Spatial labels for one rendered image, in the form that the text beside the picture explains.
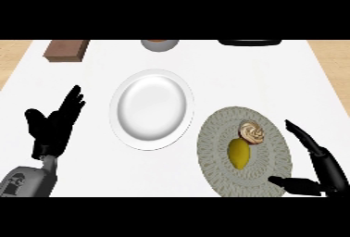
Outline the white round plate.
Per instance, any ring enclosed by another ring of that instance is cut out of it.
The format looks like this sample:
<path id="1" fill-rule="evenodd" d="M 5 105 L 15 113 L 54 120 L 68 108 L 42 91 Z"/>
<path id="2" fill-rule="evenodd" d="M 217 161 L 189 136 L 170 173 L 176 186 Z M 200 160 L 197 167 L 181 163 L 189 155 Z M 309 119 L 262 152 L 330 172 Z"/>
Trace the white round plate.
<path id="1" fill-rule="evenodd" d="M 147 69 L 120 84 L 110 104 L 110 124 L 121 142 L 142 151 L 172 145 L 194 120 L 188 82 L 166 69 Z"/>

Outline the yellow lemon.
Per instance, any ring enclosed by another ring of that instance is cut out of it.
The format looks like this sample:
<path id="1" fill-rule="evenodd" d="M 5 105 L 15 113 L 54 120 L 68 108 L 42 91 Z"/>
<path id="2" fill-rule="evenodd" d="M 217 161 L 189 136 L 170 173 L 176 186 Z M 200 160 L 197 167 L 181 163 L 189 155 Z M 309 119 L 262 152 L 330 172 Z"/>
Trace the yellow lemon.
<path id="1" fill-rule="evenodd" d="M 250 159 L 250 147 L 244 139 L 237 138 L 229 144 L 229 160 L 237 169 L 243 169 Z"/>

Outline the brown wooden block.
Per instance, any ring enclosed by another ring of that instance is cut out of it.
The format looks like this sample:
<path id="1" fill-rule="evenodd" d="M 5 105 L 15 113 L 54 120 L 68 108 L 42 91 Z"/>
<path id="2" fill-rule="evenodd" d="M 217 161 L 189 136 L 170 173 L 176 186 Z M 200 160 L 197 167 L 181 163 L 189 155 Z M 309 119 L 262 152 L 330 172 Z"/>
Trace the brown wooden block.
<path id="1" fill-rule="evenodd" d="M 49 62 L 82 62 L 89 40 L 52 40 L 45 52 Z"/>

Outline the black flat pan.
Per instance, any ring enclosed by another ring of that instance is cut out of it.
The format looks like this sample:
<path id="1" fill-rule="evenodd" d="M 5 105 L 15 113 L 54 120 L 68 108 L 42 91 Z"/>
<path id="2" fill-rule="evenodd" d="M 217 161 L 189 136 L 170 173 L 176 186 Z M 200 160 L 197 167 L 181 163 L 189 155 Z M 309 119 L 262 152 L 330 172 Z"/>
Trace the black flat pan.
<path id="1" fill-rule="evenodd" d="M 217 40 L 219 43 L 229 46 L 271 46 L 278 45 L 282 40 Z"/>

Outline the cream frosted cupcake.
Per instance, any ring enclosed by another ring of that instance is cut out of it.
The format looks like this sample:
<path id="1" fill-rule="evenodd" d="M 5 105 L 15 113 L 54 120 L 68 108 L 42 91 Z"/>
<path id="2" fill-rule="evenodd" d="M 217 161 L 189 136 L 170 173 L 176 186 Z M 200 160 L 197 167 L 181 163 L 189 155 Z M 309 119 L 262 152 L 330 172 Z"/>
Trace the cream frosted cupcake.
<path id="1" fill-rule="evenodd" d="M 265 141 L 265 130 L 256 121 L 247 120 L 241 123 L 240 136 L 250 144 L 260 144 Z"/>

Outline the grey woven round placemat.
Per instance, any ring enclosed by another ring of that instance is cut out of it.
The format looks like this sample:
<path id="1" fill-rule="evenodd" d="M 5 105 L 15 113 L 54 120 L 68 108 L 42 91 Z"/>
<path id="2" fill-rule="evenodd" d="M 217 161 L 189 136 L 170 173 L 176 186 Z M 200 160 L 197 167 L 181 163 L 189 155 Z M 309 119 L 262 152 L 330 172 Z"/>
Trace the grey woven round placemat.
<path id="1" fill-rule="evenodd" d="M 237 169 L 228 150 L 240 129 L 253 121 L 265 131 L 265 140 L 251 145 L 248 163 Z M 232 106 L 207 118 L 197 139 L 198 164 L 213 190 L 223 197 L 281 197 L 285 189 L 268 181 L 271 176 L 291 177 L 293 163 L 285 137 L 271 120 L 254 110 Z"/>

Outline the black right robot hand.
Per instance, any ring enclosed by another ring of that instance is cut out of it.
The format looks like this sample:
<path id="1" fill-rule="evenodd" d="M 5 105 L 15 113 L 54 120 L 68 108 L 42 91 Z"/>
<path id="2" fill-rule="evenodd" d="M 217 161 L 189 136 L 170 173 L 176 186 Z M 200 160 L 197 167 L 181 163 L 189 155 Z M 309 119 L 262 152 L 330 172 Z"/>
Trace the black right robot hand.
<path id="1" fill-rule="evenodd" d="M 290 120 L 285 122 L 285 128 L 296 135 L 309 152 L 319 181 L 278 176 L 271 176 L 268 181 L 291 194 L 321 196 L 325 193 L 328 197 L 350 197 L 350 182 L 331 152 L 318 145 L 308 132 Z"/>

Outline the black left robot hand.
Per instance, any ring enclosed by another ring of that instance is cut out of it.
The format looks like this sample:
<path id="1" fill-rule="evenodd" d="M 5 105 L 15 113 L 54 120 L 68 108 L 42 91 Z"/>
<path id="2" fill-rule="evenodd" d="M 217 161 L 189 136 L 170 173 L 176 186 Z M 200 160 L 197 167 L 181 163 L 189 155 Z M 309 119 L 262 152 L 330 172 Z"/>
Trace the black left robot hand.
<path id="1" fill-rule="evenodd" d="M 62 155 L 83 106 L 82 87 L 76 85 L 59 109 L 48 117 L 37 109 L 27 110 L 28 134 L 34 138 L 31 153 L 34 159 L 40 160 L 42 156 L 59 157 Z"/>

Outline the grey round bowl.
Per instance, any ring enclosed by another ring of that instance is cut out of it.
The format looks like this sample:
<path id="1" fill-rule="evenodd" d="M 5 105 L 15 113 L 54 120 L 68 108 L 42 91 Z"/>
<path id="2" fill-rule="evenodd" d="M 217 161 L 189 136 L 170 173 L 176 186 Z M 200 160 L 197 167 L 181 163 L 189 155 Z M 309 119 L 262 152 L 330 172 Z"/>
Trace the grey round bowl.
<path id="1" fill-rule="evenodd" d="M 176 47 L 179 40 L 161 40 L 161 41 L 142 40 L 141 43 L 150 51 L 166 52 Z"/>

